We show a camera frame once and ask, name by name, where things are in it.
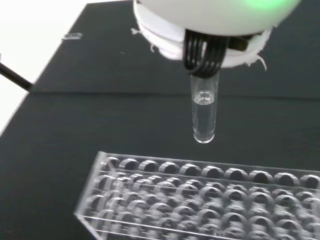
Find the transparent plastic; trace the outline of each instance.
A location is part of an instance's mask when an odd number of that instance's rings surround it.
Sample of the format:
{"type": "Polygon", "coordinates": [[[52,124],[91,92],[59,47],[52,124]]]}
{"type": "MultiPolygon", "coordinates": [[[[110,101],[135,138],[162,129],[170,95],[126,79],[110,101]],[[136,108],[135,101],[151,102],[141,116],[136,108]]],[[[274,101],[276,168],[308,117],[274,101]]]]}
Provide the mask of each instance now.
{"type": "Polygon", "coordinates": [[[320,172],[99,152],[75,211],[98,239],[320,239],[320,172]]]}
{"type": "Polygon", "coordinates": [[[191,76],[193,135],[201,144],[215,137],[219,72],[204,79],[191,76]]]}
{"type": "Polygon", "coordinates": [[[82,38],[82,33],[80,32],[72,32],[72,33],[67,33],[63,36],[63,40],[80,40],[82,38]]]}

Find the glass test tube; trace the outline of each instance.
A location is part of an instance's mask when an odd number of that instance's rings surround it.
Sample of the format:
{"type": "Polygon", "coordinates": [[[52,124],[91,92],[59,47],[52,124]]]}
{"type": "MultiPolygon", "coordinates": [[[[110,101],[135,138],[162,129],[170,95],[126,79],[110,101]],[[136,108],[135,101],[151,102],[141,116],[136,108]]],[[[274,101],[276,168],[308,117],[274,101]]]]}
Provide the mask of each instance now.
{"type": "Polygon", "coordinates": [[[215,137],[219,75],[207,79],[191,76],[193,135],[201,144],[215,137]]]}

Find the clear liquid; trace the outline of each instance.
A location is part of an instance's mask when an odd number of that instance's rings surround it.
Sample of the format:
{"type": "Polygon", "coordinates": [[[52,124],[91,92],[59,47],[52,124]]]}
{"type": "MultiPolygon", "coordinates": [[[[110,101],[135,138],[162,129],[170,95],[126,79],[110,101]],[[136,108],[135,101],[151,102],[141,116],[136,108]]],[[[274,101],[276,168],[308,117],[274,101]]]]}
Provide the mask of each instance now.
{"type": "Polygon", "coordinates": [[[215,137],[217,102],[212,91],[199,91],[192,101],[193,135],[199,143],[215,137]]]}

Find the white robotic end effector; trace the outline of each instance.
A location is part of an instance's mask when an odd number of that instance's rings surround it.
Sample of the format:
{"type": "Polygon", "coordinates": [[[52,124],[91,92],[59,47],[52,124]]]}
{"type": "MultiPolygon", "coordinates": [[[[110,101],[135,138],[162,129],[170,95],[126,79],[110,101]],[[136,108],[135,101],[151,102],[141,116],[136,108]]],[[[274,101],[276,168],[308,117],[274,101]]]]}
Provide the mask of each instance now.
{"type": "Polygon", "coordinates": [[[252,64],[301,0],[134,0],[141,34],[170,60],[184,59],[186,30],[230,37],[220,68],[252,64]]]}

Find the white background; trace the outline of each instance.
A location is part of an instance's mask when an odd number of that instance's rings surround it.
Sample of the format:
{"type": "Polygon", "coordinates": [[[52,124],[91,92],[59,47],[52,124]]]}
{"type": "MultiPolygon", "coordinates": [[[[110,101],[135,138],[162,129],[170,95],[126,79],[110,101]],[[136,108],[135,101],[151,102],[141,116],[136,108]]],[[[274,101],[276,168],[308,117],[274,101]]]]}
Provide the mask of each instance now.
{"type": "MultiPolygon", "coordinates": [[[[87,3],[110,0],[0,0],[1,62],[35,82],[87,3]]],[[[0,132],[27,93],[0,75],[0,132]]]]}

